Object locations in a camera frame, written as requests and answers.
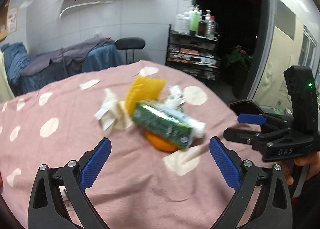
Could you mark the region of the white paper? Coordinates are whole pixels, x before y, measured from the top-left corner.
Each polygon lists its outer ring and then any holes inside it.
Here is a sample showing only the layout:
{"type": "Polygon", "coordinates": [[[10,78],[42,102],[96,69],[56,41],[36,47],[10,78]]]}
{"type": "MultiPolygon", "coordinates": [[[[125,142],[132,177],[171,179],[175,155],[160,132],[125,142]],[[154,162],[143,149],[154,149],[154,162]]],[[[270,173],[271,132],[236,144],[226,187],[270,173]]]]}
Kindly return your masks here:
{"type": "Polygon", "coordinates": [[[105,89],[104,101],[94,117],[105,137],[108,137],[113,129],[125,130],[133,124],[131,117],[125,110],[124,101],[120,102],[110,89],[105,89]]]}

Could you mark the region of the green toothpaste box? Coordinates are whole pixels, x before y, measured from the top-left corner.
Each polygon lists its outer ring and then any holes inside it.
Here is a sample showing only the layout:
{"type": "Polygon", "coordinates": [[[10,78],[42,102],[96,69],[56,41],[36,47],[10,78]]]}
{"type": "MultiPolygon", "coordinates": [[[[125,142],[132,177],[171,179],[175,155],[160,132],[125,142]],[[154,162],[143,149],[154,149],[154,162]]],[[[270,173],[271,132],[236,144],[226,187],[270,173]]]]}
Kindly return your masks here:
{"type": "Polygon", "coordinates": [[[136,103],[132,120],[185,150],[204,136],[206,124],[155,100],[136,103]]]}

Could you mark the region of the orange peel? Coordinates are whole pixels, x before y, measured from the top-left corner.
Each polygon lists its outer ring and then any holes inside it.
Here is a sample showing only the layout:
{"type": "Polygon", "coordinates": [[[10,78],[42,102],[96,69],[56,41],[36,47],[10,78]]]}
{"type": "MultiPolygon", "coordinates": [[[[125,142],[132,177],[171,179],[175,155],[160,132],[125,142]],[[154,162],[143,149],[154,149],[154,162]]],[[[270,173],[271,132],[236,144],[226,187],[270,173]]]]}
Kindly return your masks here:
{"type": "Polygon", "coordinates": [[[159,135],[153,133],[152,131],[144,131],[144,136],[147,141],[157,150],[165,153],[174,153],[180,148],[175,144],[172,144],[170,141],[161,138],[159,135]]]}

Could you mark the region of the yellow foam fruit net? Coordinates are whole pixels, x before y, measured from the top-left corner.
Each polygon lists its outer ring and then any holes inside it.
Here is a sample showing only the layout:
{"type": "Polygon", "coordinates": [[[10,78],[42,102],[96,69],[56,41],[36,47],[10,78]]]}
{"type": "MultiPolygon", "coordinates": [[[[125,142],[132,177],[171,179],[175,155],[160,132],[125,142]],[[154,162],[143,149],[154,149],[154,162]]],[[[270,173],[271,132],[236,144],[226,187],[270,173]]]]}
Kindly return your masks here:
{"type": "Polygon", "coordinates": [[[165,79],[137,77],[131,84],[125,98],[125,109],[132,116],[136,103],[141,100],[156,100],[166,84],[165,79]]]}

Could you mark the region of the clear plastic wrapper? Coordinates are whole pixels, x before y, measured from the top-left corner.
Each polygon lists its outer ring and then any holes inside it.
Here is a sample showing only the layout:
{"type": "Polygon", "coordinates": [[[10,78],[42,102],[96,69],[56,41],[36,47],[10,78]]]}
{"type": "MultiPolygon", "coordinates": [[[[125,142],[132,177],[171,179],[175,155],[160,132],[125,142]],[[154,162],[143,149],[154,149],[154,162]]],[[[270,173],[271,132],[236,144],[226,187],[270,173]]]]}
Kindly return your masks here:
{"type": "Polygon", "coordinates": [[[164,104],[171,108],[183,112],[183,105],[185,103],[185,98],[178,85],[169,87],[170,95],[164,100],[164,104]]]}

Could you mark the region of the pink polka dot blanket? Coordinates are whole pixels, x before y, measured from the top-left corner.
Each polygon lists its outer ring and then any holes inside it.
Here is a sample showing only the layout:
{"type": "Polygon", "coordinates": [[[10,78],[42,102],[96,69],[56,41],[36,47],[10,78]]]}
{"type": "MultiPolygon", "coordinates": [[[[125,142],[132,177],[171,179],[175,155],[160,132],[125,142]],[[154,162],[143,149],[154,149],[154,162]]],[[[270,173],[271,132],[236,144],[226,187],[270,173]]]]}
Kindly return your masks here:
{"type": "Polygon", "coordinates": [[[62,167],[92,150],[103,138],[95,119],[110,89],[124,100],[146,69],[167,86],[197,88],[184,113],[203,122],[204,137],[187,152],[155,149],[143,130],[128,124],[110,134],[112,152],[86,191],[111,228],[210,228],[234,191],[212,159],[208,143],[226,128],[257,131],[195,78],[149,61],[78,74],[1,104],[2,196],[22,226],[27,225],[31,189],[40,165],[62,167]]]}

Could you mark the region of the black mesh trolley cart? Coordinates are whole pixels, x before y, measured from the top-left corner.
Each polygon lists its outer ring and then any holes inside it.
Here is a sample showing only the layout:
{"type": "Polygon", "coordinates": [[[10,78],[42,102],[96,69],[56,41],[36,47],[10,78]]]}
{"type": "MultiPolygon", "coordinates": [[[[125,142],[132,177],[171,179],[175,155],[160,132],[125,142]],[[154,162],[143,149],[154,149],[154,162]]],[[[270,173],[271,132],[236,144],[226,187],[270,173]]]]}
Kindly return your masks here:
{"type": "Polygon", "coordinates": [[[169,25],[165,65],[189,74],[203,83],[216,81],[221,59],[214,50],[218,37],[208,39],[177,32],[169,25]]]}

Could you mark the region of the green pump bottle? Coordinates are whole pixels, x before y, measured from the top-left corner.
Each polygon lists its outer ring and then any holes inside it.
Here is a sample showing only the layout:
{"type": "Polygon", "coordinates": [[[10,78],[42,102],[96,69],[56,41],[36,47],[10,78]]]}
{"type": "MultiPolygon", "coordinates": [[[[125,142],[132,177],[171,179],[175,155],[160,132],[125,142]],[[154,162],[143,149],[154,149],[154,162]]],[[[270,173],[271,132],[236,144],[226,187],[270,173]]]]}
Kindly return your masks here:
{"type": "Polygon", "coordinates": [[[195,36],[197,34],[199,26],[199,5],[194,5],[193,11],[190,13],[190,35],[195,36]]]}

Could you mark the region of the white lotion bottle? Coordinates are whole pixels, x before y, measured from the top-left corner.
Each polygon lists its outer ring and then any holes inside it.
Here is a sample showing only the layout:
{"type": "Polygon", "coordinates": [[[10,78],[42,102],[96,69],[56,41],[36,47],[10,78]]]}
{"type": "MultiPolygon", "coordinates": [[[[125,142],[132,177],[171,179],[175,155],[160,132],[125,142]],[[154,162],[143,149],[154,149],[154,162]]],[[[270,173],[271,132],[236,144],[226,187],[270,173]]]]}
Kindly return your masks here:
{"type": "Polygon", "coordinates": [[[189,34],[190,16],[189,11],[185,10],[182,14],[177,14],[174,24],[174,31],[179,34],[189,34]]]}

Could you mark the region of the cream towel on chair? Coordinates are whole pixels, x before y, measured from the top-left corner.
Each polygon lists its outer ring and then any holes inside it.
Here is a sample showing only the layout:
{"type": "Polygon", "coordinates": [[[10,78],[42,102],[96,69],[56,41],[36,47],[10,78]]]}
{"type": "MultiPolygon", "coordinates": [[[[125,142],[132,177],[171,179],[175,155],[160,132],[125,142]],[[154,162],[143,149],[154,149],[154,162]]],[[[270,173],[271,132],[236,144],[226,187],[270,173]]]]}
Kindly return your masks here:
{"type": "Polygon", "coordinates": [[[6,102],[14,98],[5,71],[4,55],[3,52],[0,52],[0,102],[6,102]]]}

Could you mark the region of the blue massage bed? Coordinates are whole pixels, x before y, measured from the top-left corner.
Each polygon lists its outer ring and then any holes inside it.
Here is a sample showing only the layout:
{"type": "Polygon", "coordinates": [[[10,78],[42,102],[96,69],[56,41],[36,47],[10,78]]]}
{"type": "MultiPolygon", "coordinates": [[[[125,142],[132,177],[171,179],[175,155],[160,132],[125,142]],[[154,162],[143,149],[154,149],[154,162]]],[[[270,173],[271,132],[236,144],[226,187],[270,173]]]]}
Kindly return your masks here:
{"type": "Polygon", "coordinates": [[[78,65],[63,66],[62,64],[52,64],[35,75],[20,76],[19,83],[11,85],[11,88],[15,96],[20,96],[77,74],[102,71],[122,64],[123,60],[116,45],[107,45],[91,50],[84,61],[78,65]]]}

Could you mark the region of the grey blanket on bed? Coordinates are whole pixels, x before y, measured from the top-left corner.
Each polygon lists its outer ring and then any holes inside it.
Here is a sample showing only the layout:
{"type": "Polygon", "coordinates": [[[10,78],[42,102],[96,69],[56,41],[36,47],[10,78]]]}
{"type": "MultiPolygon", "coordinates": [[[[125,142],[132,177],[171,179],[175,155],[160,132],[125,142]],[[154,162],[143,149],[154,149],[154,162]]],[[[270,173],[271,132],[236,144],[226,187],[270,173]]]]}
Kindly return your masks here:
{"type": "Polygon", "coordinates": [[[63,66],[78,65],[84,61],[91,50],[114,44],[115,41],[111,38],[96,37],[55,51],[39,54],[32,58],[30,63],[22,70],[21,77],[40,73],[52,64],[62,64],[63,66]]]}

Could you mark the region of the white arc lamp pole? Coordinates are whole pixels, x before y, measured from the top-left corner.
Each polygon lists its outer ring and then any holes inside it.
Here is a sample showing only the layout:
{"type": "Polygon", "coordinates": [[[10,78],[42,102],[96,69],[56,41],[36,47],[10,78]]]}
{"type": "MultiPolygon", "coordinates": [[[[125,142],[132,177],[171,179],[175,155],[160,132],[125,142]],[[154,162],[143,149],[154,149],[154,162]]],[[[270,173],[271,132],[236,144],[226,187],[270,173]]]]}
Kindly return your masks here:
{"type": "Polygon", "coordinates": [[[86,2],[86,3],[80,3],[76,5],[71,5],[63,9],[59,14],[59,19],[62,18],[63,14],[67,11],[70,11],[75,8],[81,8],[81,7],[89,7],[89,6],[97,6],[97,5],[109,5],[112,4],[113,1],[94,1],[94,2],[86,2]]]}

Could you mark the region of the wooden cubby shelf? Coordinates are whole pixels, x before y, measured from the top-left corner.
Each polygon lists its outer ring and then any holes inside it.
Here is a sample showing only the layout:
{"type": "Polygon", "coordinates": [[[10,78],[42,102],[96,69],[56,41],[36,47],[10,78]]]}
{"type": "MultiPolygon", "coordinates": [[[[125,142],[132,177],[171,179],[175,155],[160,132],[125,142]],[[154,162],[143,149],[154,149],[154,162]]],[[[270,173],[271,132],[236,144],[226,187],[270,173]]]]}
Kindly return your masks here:
{"type": "Polygon", "coordinates": [[[8,34],[8,31],[7,31],[8,10],[9,10],[9,5],[5,5],[3,8],[1,8],[1,11],[0,11],[0,40],[1,41],[5,39],[8,34]]]}

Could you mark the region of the wall poster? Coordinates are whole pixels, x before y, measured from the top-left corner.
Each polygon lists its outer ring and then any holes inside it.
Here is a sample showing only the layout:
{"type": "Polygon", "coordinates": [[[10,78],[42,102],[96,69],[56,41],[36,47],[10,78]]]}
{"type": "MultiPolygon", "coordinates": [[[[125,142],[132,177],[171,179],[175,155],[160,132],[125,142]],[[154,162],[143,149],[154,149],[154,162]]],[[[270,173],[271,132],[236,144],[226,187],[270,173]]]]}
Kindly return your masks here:
{"type": "Polygon", "coordinates": [[[7,14],[7,33],[11,34],[17,30],[18,8],[14,7],[8,10],[7,14]]]}

